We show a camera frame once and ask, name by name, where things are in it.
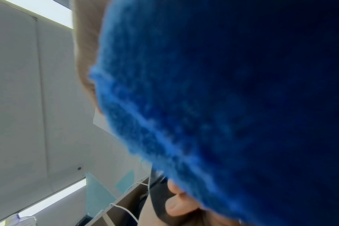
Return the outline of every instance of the person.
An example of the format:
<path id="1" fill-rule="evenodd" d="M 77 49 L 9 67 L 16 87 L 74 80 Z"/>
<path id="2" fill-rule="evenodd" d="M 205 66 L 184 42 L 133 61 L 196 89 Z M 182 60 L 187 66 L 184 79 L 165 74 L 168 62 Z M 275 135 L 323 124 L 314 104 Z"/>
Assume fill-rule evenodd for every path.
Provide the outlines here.
<path id="1" fill-rule="evenodd" d="M 129 151 L 178 185 L 170 215 L 339 225 L 339 0 L 73 0 L 73 12 L 80 81 Z M 139 225 L 154 220 L 149 198 Z"/>

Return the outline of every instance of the blue cloth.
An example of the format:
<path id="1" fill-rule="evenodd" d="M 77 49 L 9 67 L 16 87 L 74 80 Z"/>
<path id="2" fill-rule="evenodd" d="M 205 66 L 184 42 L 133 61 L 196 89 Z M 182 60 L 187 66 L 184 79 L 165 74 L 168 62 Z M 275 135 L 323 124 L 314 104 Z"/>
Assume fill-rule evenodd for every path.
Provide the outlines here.
<path id="1" fill-rule="evenodd" d="M 91 76 L 129 150 L 204 206 L 339 225 L 339 1 L 114 0 Z"/>

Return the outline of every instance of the cable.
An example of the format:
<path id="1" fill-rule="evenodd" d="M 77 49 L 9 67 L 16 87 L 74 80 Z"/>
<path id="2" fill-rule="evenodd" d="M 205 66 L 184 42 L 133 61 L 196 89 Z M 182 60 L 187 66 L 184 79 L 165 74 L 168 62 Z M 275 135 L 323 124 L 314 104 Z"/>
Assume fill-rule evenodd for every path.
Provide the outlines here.
<path id="1" fill-rule="evenodd" d="M 132 188 L 132 186 L 134 186 L 135 184 L 142 184 L 142 185 L 148 186 L 148 184 L 136 182 L 136 183 L 134 183 L 133 185 L 131 185 L 128 189 L 126 189 L 126 191 L 128 191 L 130 188 Z"/>
<path id="2" fill-rule="evenodd" d="M 149 176 L 149 175 L 146 175 L 146 176 L 144 176 L 143 178 L 136 180 L 136 182 L 139 182 L 140 180 L 143 180 L 143 179 L 145 179 L 145 178 L 148 177 L 148 176 Z"/>
<path id="3" fill-rule="evenodd" d="M 113 206 L 115 206 L 115 207 L 117 207 L 117 208 L 120 208 L 120 209 L 125 210 L 126 212 L 128 212 L 128 213 L 132 216 L 132 218 L 133 218 L 137 223 L 139 222 L 139 220 L 136 219 L 136 217 L 135 217 L 128 209 L 126 209 L 125 207 L 115 205 L 114 203 L 110 203 L 110 205 L 113 205 Z"/>

